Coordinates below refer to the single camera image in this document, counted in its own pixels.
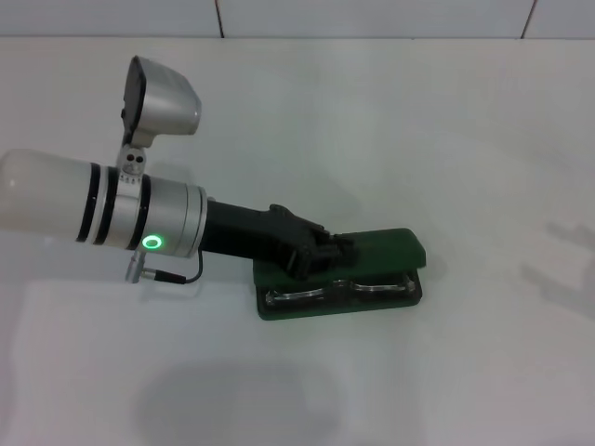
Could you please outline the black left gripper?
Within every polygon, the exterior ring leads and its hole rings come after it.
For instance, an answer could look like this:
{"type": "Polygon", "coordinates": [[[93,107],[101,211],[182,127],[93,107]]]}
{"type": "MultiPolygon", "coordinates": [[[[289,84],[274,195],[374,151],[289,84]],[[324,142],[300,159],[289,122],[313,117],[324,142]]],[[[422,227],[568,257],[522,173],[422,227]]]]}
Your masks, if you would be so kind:
{"type": "Polygon", "coordinates": [[[354,240],[276,204],[258,211],[210,200],[200,249],[273,263],[298,280],[357,260],[354,240]]]}

